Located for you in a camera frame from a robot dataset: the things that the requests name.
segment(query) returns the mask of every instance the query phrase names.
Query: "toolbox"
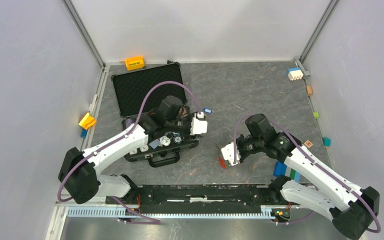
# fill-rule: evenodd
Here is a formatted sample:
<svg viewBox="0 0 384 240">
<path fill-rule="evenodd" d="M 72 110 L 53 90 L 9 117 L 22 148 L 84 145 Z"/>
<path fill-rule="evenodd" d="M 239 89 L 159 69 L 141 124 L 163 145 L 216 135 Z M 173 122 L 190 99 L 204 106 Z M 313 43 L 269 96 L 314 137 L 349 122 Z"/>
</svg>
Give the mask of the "toolbox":
<svg viewBox="0 0 384 240">
<path fill-rule="evenodd" d="M 183 84 L 181 67 L 178 62 L 113 75 L 111 80 L 119 113 L 123 118 L 121 124 L 124 130 L 136 121 L 142 101 L 152 87 L 164 81 Z M 162 85 L 148 97 L 142 115 L 158 108 L 167 96 L 179 98 L 184 105 L 188 102 L 182 87 L 174 84 Z M 156 139 L 148 145 L 131 151 L 124 158 L 129 162 L 148 160 L 149 165 L 154 168 L 174 164 L 180 160 L 182 149 L 198 146 L 199 137 L 199 135 L 180 137 L 176 132 L 167 132 L 164 139 Z"/>
</svg>

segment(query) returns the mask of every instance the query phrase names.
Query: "gray floor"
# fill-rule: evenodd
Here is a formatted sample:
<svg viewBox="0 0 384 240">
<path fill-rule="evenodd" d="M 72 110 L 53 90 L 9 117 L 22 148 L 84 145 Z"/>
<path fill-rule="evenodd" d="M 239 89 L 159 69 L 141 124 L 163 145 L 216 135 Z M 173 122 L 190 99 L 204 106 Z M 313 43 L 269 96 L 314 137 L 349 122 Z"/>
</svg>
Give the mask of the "gray floor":
<svg viewBox="0 0 384 240">
<path fill-rule="evenodd" d="M 294 209 L 292 221 L 308 214 Z M 62 240 L 344 240 L 319 214 L 276 226 L 267 219 L 161 219 L 161 225 L 124 225 L 114 218 L 69 217 Z"/>
<path fill-rule="evenodd" d="M 137 184 L 270 183 L 276 161 L 263 153 L 249 156 L 244 163 L 227 169 L 221 168 L 218 161 L 216 144 L 231 141 L 237 121 L 245 114 L 256 113 L 263 113 L 286 127 L 302 142 L 313 142 L 312 153 L 328 163 L 305 84 L 301 80 L 290 81 L 286 75 L 292 67 L 295 67 L 292 62 L 182 64 L 185 85 L 196 95 L 201 107 L 214 110 L 213 115 L 207 116 L 208 132 L 199 146 L 182 151 L 180 161 L 175 164 L 153 168 L 145 160 L 128 162 L 122 158 L 103 174 L 127 174 Z M 121 65 L 109 69 L 93 146 L 123 130 L 111 76 L 124 72 L 126 67 Z M 188 99 L 195 109 L 191 98 Z M 249 134 L 244 123 L 239 133 Z"/>
</svg>

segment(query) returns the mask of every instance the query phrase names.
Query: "black foam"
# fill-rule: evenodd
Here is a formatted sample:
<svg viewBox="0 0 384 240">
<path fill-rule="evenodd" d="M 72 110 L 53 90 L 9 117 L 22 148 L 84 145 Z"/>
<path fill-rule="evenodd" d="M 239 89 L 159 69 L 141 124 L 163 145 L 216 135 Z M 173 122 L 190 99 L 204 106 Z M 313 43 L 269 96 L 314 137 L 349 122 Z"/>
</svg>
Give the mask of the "black foam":
<svg viewBox="0 0 384 240">
<path fill-rule="evenodd" d="M 183 84 L 178 62 L 113 75 L 111 80 L 114 84 L 120 115 L 125 118 L 136 116 L 139 113 L 143 99 L 155 85 L 164 81 Z M 143 112 L 146 113 L 153 108 L 157 108 L 167 96 L 177 97 L 183 104 L 187 103 L 185 90 L 182 87 L 167 84 L 160 86 L 151 93 Z"/>
</svg>

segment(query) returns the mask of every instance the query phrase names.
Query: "black case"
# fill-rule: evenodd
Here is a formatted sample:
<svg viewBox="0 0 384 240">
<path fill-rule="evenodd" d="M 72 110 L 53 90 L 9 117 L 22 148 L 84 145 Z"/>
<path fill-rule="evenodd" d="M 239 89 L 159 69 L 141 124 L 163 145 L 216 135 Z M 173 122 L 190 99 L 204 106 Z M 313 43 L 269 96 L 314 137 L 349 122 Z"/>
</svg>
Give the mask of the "black case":
<svg viewBox="0 0 384 240">
<path fill-rule="evenodd" d="M 174 81 L 183 84 L 180 63 L 171 62 L 166 65 L 143 68 L 136 71 L 113 75 L 111 77 L 117 97 L 120 116 L 124 118 L 121 122 L 126 129 L 126 121 L 135 121 L 142 101 L 146 94 L 155 85 L 164 81 Z M 179 98 L 183 104 L 187 103 L 185 90 L 174 84 L 158 87 L 149 96 L 145 103 L 143 113 L 160 106 L 161 101 L 167 96 Z M 168 146 L 158 146 L 153 149 L 149 146 L 147 151 L 137 149 L 135 154 L 127 154 L 124 158 L 129 162 L 147 159 L 149 165 L 154 168 L 177 163 L 180 160 L 180 151 L 185 148 L 195 148 L 199 144 L 199 136 L 185 137 L 181 143 L 172 140 Z"/>
</svg>

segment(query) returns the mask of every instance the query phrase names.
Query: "white wall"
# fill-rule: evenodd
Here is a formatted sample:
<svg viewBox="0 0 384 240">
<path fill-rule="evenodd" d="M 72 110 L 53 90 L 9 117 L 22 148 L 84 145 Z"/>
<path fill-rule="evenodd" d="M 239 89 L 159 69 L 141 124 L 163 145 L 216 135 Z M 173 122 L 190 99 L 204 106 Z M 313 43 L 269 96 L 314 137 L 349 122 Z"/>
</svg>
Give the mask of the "white wall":
<svg viewBox="0 0 384 240">
<path fill-rule="evenodd" d="M 0 0 L 0 240 L 44 239 L 99 73 L 60 0 Z"/>
<path fill-rule="evenodd" d="M 72 0 L 107 63 L 292 60 L 329 0 Z"/>
<path fill-rule="evenodd" d="M 384 1 L 341 1 L 304 66 L 336 170 L 380 192 L 384 240 Z"/>
</svg>

